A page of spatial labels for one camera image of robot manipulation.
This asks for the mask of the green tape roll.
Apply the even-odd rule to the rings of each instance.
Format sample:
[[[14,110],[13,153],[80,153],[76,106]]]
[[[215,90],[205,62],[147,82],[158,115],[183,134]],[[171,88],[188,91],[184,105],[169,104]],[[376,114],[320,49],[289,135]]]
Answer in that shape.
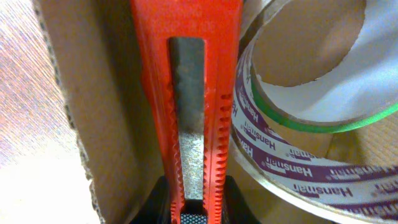
[[[366,1],[352,48],[317,80],[284,87],[256,72],[251,84],[256,106],[297,131],[351,131],[397,112],[397,1]]]

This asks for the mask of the orange utility knife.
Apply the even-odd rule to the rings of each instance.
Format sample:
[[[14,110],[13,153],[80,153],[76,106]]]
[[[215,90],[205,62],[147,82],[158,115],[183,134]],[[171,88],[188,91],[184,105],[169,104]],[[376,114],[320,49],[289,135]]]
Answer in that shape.
[[[242,0],[133,0],[170,221],[221,223]]]

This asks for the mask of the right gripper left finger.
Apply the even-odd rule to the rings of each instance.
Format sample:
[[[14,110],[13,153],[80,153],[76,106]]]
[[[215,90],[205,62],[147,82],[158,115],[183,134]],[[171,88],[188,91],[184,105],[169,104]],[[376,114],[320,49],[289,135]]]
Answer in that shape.
[[[169,185],[165,176],[159,177],[130,224],[171,224]]]

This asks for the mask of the beige masking tape roll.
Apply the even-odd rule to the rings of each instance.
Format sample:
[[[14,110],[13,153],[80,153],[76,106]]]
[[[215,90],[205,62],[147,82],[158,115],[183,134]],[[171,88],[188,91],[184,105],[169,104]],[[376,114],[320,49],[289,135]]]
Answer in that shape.
[[[397,167],[357,166],[314,156],[273,132],[251,84],[255,33],[283,1],[244,3],[244,46],[234,88],[231,152],[265,189],[306,212],[337,223],[396,223]]]

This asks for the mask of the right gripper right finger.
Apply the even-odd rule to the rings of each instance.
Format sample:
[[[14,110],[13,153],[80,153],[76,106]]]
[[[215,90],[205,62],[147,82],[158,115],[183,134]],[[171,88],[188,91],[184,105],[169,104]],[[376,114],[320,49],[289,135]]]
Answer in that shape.
[[[226,176],[224,184],[222,224],[260,224],[230,175]]]

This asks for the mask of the cardboard box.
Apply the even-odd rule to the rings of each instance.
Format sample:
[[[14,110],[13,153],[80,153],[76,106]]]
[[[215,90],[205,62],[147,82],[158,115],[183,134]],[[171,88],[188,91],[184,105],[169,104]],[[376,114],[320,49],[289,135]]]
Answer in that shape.
[[[241,17],[238,62],[243,54]],[[366,1],[283,1],[255,33],[250,75],[292,87],[317,80],[337,66],[362,28]],[[142,60],[131,1],[34,2],[65,112],[76,131],[95,210],[102,223],[130,223],[155,183],[165,176],[151,106],[142,85]],[[362,128],[308,133],[262,117],[293,147],[357,166],[397,167],[397,112]],[[259,220],[270,192],[231,152],[226,176],[237,183]]]

